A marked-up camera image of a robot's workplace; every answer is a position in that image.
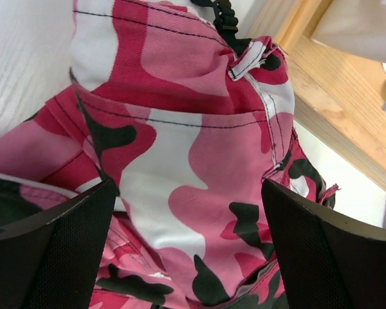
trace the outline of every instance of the fabric strap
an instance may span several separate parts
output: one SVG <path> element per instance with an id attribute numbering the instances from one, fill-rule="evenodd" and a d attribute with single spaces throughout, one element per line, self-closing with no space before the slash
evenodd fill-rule
<path id="1" fill-rule="evenodd" d="M 220 36 L 240 57 L 250 44 L 251 39 L 237 39 L 239 20 L 235 17 L 229 0 L 191 0 L 194 5 L 213 8 L 216 17 L 214 26 Z"/>

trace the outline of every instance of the white floor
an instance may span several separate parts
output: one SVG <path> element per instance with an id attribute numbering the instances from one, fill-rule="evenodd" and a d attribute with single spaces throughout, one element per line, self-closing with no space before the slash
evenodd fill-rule
<path id="1" fill-rule="evenodd" d="M 71 2 L 0 0 L 0 136 L 68 85 Z M 243 35 L 263 1 L 232 3 L 243 21 Z M 313 165 L 329 185 L 342 188 L 336 210 L 380 226 L 385 192 L 303 127 L 296 127 Z"/>

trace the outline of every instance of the pink camouflage bag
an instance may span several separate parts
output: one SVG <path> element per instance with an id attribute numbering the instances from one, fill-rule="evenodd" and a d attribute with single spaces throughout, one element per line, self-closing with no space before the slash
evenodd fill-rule
<path id="1" fill-rule="evenodd" d="M 0 177 L 49 185 L 30 198 L 43 210 L 114 182 L 91 309 L 288 308 L 262 183 L 335 205 L 280 48 L 236 40 L 227 0 L 193 2 L 216 22 L 193 4 L 74 0 L 72 85 L 0 139 Z"/>

